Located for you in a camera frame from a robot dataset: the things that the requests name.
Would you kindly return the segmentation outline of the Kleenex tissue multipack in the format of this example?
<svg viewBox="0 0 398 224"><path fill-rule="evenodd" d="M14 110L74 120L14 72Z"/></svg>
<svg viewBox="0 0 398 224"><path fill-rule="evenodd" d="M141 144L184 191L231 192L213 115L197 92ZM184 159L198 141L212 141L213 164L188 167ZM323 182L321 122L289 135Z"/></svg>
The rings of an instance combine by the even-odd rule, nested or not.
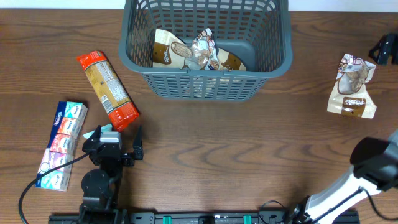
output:
<svg viewBox="0 0 398 224"><path fill-rule="evenodd" d="M35 186L41 189L66 191L73 160L88 108L83 103L60 101L52 122L49 143L40 163Z"/></svg>

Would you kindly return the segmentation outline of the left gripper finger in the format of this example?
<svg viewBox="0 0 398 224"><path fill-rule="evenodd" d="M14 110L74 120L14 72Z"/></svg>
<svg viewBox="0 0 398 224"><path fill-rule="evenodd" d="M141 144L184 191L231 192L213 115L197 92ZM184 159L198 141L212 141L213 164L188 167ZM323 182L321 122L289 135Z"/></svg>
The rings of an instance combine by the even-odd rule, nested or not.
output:
<svg viewBox="0 0 398 224"><path fill-rule="evenodd" d="M101 136L101 126L97 126L92 135L83 143L83 152L94 152L99 148Z"/></svg>
<svg viewBox="0 0 398 224"><path fill-rule="evenodd" d="M144 152L142 147L142 126L139 126L132 146L133 146L134 159L143 160Z"/></svg>

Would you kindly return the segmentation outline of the beige snack pouch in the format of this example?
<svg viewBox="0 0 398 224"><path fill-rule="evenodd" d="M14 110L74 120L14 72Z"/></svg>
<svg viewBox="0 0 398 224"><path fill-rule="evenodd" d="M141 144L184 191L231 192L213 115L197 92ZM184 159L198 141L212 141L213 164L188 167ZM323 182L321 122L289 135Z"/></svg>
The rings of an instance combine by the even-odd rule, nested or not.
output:
<svg viewBox="0 0 398 224"><path fill-rule="evenodd" d="M366 84L373 78L375 70L374 64L354 55L344 54L328 99L327 111L372 119L377 106L371 99Z"/></svg>
<svg viewBox="0 0 398 224"><path fill-rule="evenodd" d="M219 70L212 31L207 28L190 43L184 43L166 30L155 33L152 66L158 68L181 68L190 70Z"/></svg>
<svg viewBox="0 0 398 224"><path fill-rule="evenodd" d="M246 67L242 63L242 61L237 56L235 56L235 54L232 54L231 52L219 48L217 53L217 58L219 64L217 70L246 71Z"/></svg>

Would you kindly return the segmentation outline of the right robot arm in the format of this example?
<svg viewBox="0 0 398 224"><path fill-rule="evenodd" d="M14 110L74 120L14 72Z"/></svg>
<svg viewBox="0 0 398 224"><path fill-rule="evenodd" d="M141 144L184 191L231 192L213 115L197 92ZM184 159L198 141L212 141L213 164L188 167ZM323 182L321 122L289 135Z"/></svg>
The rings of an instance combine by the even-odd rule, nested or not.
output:
<svg viewBox="0 0 398 224"><path fill-rule="evenodd" d="M372 119L376 105L366 84L377 65L397 63L397 34L382 36L369 51L372 62L351 54L341 59L336 82L328 100L331 113ZM284 223L343 223L343 213L373 195L397 187L397 133L388 140L365 137L355 146L350 167L318 194L307 197L284 217Z"/></svg>

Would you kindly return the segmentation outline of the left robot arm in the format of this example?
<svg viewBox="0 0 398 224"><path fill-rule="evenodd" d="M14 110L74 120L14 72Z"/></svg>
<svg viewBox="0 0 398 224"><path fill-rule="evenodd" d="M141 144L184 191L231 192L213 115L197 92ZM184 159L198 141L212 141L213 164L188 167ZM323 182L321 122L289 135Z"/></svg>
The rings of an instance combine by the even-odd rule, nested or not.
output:
<svg viewBox="0 0 398 224"><path fill-rule="evenodd" d="M121 133L103 132L98 126L83 143L82 151L98 166L82 179L83 203L80 205L79 224L129 223L127 210L117 209L118 195L124 167L132 167L144 157L141 128L133 141L133 151L123 152Z"/></svg>

